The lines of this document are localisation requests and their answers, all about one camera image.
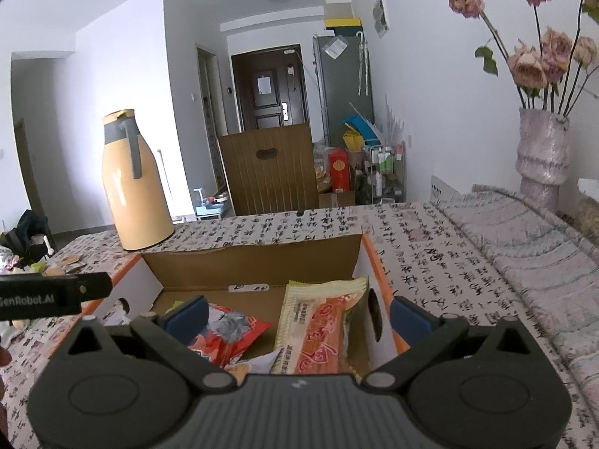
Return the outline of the long orange snack packet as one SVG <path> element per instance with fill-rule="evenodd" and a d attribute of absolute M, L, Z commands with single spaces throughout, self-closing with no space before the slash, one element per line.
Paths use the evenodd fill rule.
<path fill-rule="evenodd" d="M 280 310 L 275 375 L 329 375 L 356 371 L 348 362 L 351 320 L 368 278 L 320 284 L 290 281 Z"/>

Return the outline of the red snack packet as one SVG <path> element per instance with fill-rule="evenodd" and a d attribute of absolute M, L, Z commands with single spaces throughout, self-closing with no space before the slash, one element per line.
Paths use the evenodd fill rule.
<path fill-rule="evenodd" d="M 272 323 L 234 309 L 209 303 L 207 326 L 193 337 L 188 348 L 221 368 L 241 359 L 245 351 Z"/>

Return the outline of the calligraphy print tablecloth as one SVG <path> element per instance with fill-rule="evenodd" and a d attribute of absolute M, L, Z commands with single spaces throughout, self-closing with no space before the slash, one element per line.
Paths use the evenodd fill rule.
<path fill-rule="evenodd" d="M 502 315 L 516 314 L 536 337 L 566 383 L 573 416 L 559 448 L 598 448 L 594 415 L 569 373 L 566 362 L 551 345 L 533 310 L 492 263 L 456 229 L 435 206 L 410 203 L 348 207 L 270 215 L 244 216 L 174 226 L 174 235 L 145 253 L 195 253 L 227 246 L 287 244 L 362 233 L 372 240 L 392 293 L 432 312 L 461 313 L 474 324 L 487 326 Z M 84 271 L 117 273 L 133 253 L 124 253 L 114 232 L 81 236 L 59 253 L 81 256 Z M 34 378 L 44 368 L 52 348 L 73 319 L 33 322 L 16 336 L 8 350 L 12 363 L 1 369 L 7 389 L 8 439 L 14 448 L 40 448 L 25 414 Z"/>

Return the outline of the orange cardboard snack box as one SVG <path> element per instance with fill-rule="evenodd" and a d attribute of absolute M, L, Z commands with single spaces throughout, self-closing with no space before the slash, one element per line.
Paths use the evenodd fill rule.
<path fill-rule="evenodd" d="M 228 246 L 197 251 L 138 253 L 112 274 L 104 300 L 83 304 L 103 318 L 118 301 L 129 315 L 164 313 L 177 300 L 196 295 L 277 326 L 290 281 L 320 284 L 368 278 L 368 292 L 351 322 L 349 363 L 359 374 L 407 351 L 392 329 L 392 288 L 375 244 L 366 235 L 287 244 Z"/>

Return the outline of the yellow thermos jug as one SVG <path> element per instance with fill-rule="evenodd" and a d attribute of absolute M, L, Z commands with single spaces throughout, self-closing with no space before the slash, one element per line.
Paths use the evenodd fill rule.
<path fill-rule="evenodd" d="M 157 164 L 132 109 L 104 117 L 104 191 L 121 245 L 137 251 L 174 234 Z"/>

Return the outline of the folded grey patterned cloth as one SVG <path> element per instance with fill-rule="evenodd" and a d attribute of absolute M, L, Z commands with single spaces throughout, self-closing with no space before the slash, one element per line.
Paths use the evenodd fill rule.
<path fill-rule="evenodd" d="M 438 208 L 532 310 L 580 386 L 598 389 L 598 247 L 519 193 L 478 187 Z"/>

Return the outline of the metal storage cart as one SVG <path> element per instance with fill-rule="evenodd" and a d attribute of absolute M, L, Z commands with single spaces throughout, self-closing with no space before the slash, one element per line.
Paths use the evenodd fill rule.
<path fill-rule="evenodd" d="M 365 146 L 365 172 L 372 204 L 406 201 L 405 143 Z"/>

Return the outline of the red gift box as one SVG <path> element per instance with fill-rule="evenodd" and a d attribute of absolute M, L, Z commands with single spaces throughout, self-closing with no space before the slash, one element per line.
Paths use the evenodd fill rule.
<path fill-rule="evenodd" d="M 341 148 L 329 152 L 329 174 L 334 193 L 351 191 L 351 174 L 347 153 Z"/>

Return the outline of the pink textured vase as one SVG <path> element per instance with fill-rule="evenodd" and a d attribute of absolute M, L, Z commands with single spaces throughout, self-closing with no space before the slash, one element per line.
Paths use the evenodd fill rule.
<path fill-rule="evenodd" d="M 555 213 L 569 177 L 569 120 L 547 110 L 520 109 L 516 169 L 520 193 Z"/>

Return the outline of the grey refrigerator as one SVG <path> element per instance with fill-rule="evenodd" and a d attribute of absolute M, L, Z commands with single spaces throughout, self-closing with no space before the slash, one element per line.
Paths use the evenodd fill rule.
<path fill-rule="evenodd" d="M 313 37 L 324 140 L 331 147 L 345 147 L 348 117 L 374 121 L 372 85 L 365 84 L 370 64 L 361 44 L 360 36 Z"/>

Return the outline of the dark brown entrance door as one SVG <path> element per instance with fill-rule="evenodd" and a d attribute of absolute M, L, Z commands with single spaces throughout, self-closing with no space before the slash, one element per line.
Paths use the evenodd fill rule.
<path fill-rule="evenodd" d="M 244 132 L 310 122 L 299 45 L 233 55 L 231 66 Z"/>

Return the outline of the dried pink rose bouquet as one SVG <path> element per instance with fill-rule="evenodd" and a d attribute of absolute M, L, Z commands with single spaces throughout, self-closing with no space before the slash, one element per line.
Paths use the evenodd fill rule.
<path fill-rule="evenodd" d="M 552 27 L 542 30 L 538 8 L 552 0 L 524 1 L 534 14 L 537 43 L 528 45 L 519 41 L 512 51 L 487 16 L 484 0 L 449 0 L 449 7 L 466 19 L 482 20 L 490 33 L 488 43 L 494 43 L 496 50 L 484 44 L 475 50 L 474 57 L 482 62 L 485 73 L 497 76 L 495 53 L 501 56 L 525 110 L 538 109 L 569 117 L 588 81 L 598 73 L 598 43 L 582 34 L 583 16 L 598 20 L 598 0 L 579 0 L 573 37 Z"/>

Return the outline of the yellow box on refrigerator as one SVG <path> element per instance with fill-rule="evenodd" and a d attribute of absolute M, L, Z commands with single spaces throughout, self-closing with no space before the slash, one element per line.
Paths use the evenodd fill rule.
<path fill-rule="evenodd" d="M 325 27 L 340 28 L 340 27 L 362 27 L 361 20 L 356 17 L 351 18 L 326 18 Z"/>

